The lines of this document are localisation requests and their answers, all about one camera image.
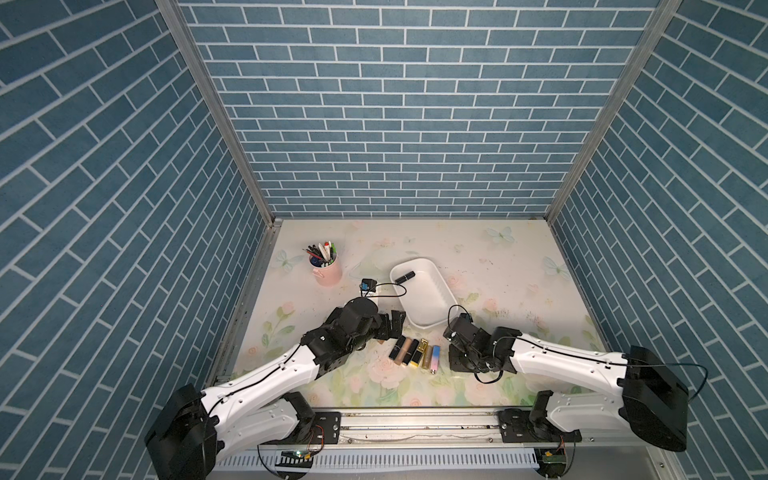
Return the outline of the white plastic storage box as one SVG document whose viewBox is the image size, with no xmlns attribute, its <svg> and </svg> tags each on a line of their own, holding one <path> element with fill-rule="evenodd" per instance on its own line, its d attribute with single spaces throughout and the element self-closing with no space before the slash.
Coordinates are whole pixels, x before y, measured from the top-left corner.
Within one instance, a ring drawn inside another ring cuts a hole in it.
<svg viewBox="0 0 768 480">
<path fill-rule="evenodd" d="M 390 281 L 395 282 L 409 273 L 413 276 L 403 282 L 407 292 L 399 298 L 409 322 L 420 329 L 444 325 L 456 298 L 436 264 L 427 258 L 400 263 L 391 269 Z"/>
</svg>

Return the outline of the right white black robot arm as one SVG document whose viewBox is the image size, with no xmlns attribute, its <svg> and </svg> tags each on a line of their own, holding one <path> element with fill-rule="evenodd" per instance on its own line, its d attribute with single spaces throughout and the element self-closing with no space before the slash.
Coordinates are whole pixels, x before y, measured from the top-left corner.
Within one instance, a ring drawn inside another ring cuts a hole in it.
<svg viewBox="0 0 768 480">
<path fill-rule="evenodd" d="M 443 336 L 455 372 L 534 375 L 582 388 L 580 394 L 538 392 L 528 420 L 537 439 L 555 441 L 580 429 L 628 430 L 660 449 L 687 448 L 689 390 L 649 349 L 588 351 L 513 328 L 488 333 L 468 313 L 450 316 Z"/>
</svg>

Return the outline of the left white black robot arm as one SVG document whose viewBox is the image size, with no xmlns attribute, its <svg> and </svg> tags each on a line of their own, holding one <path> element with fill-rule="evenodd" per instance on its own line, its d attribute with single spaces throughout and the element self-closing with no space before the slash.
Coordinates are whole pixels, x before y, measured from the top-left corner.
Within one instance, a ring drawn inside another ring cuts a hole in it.
<svg viewBox="0 0 768 480">
<path fill-rule="evenodd" d="M 204 390 L 177 389 L 145 436 L 156 475 L 204 479 L 218 461 L 257 445 L 310 442 L 316 414 L 299 387 L 342 366 L 371 339 L 399 338 L 405 318 L 354 298 L 262 367 Z"/>
</svg>

